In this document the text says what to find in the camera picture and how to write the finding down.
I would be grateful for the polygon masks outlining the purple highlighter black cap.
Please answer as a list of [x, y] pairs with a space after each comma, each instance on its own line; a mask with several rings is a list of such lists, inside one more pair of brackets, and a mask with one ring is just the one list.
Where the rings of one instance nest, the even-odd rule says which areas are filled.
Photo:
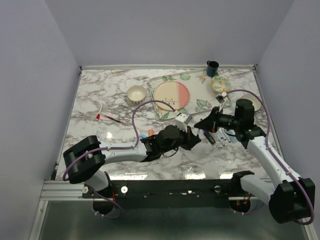
[[204, 136], [207, 138], [207, 140], [210, 142], [211, 145], [214, 145], [216, 143], [213, 136], [208, 131], [203, 131]]

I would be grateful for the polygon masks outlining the blue acrylic marker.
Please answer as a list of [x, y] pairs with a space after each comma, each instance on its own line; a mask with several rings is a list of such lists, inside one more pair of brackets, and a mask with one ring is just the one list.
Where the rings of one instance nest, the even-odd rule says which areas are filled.
[[226, 144], [225, 144], [225, 139], [223, 138], [223, 136], [218, 131], [216, 132], [216, 135], [219, 138], [219, 141], [221, 142], [221, 144], [223, 146], [225, 146]]

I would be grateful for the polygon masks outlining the orange highlighter cap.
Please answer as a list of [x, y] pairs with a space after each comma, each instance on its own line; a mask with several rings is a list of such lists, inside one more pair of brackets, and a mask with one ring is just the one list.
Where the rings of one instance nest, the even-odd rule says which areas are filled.
[[149, 135], [149, 136], [152, 136], [153, 134], [154, 134], [154, 131], [153, 131], [152, 129], [149, 129], [149, 130], [148, 130], [148, 135]]

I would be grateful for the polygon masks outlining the pink red pen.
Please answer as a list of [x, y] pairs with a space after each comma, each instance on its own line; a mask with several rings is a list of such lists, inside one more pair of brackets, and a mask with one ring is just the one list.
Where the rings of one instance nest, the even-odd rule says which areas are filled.
[[111, 116], [108, 116], [108, 115], [106, 115], [106, 114], [103, 114], [103, 117], [105, 117], [105, 118], [107, 118], [107, 119], [109, 119], [109, 120], [112, 120], [112, 121], [114, 121], [114, 122], [117, 122], [117, 123], [119, 123], [119, 124], [124, 124], [123, 121], [118, 120], [118, 119], [115, 119], [115, 118], [113, 118], [113, 117], [111, 117]]

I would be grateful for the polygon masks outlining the blue cap thin marker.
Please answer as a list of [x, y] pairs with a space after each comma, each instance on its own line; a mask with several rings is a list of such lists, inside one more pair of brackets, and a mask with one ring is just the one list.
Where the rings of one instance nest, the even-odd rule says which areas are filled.
[[98, 138], [99, 138], [101, 141], [103, 141], [103, 138], [102, 138], [100, 132], [97, 130], [96, 133], [97, 133]]

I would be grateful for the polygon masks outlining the red cap whiteboard marker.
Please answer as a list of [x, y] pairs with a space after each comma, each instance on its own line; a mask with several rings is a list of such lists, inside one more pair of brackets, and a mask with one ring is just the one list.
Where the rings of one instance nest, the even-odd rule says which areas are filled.
[[99, 120], [100, 117], [101, 117], [101, 112], [102, 112], [103, 106], [104, 106], [104, 104], [102, 103], [101, 106], [100, 106], [100, 108], [99, 108], [98, 114], [96, 115], [96, 119], [97, 119], [97, 120]]

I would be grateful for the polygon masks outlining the light blue highlighter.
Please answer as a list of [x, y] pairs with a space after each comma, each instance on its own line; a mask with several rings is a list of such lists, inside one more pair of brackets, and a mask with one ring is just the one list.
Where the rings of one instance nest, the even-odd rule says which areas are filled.
[[232, 134], [229, 135], [229, 138], [232, 143], [236, 143], [238, 141], [237, 138]]

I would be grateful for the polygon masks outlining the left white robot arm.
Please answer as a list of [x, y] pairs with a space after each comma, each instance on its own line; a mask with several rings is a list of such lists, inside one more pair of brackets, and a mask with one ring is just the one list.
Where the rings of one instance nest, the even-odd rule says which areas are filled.
[[190, 127], [183, 131], [175, 125], [168, 125], [158, 134], [140, 139], [137, 146], [116, 146], [100, 142], [97, 136], [90, 135], [63, 153], [66, 170], [62, 179], [70, 184], [85, 183], [104, 198], [110, 194], [111, 180], [108, 173], [100, 170], [103, 165], [152, 162], [179, 148], [190, 151], [200, 142]]

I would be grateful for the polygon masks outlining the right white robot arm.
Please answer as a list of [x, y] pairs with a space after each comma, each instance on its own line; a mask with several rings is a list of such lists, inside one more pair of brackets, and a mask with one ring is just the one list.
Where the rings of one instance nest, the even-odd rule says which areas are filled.
[[272, 217], [280, 224], [300, 223], [301, 219], [314, 220], [315, 184], [293, 171], [281, 156], [274, 152], [266, 133], [254, 124], [255, 109], [248, 99], [236, 101], [234, 115], [224, 114], [214, 107], [208, 117], [194, 126], [215, 133], [220, 128], [233, 130], [236, 139], [260, 163], [270, 177], [268, 184], [252, 172], [237, 172], [232, 177], [230, 191], [241, 196], [253, 194], [269, 208]]

